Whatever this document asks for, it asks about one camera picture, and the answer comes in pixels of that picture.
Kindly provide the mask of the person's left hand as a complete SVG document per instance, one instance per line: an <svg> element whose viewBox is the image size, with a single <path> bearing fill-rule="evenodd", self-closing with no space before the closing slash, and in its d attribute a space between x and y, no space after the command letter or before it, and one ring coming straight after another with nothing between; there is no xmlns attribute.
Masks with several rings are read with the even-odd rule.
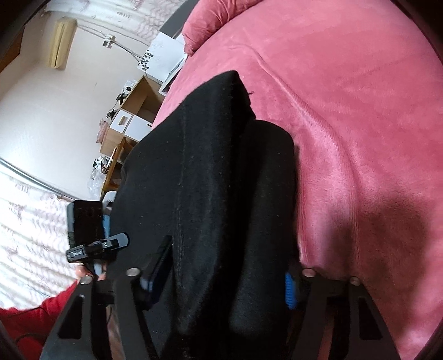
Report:
<svg viewBox="0 0 443 360"><path fill-rule="evenodd" d="M95 263L94 265L95 271L98 271L98 280L103 281L106 279L106 272L107 272L107 264L106 263ZM84 266L84 265L77 265L76 269L76 276L77 276L77 282L80 282L80 280L87 276L92 276L92 273Z"/></svg>

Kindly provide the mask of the red sleeved forearm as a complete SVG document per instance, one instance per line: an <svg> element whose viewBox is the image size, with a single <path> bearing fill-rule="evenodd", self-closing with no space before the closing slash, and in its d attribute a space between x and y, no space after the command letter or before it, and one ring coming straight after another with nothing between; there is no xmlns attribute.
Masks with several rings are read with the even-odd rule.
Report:
<svg viewBox="0 0 443 360"><path fill-rule="evenodd" d="M40 359L44 344L76 287L75 281L34 308L2 308L1 359Z"/></svg>

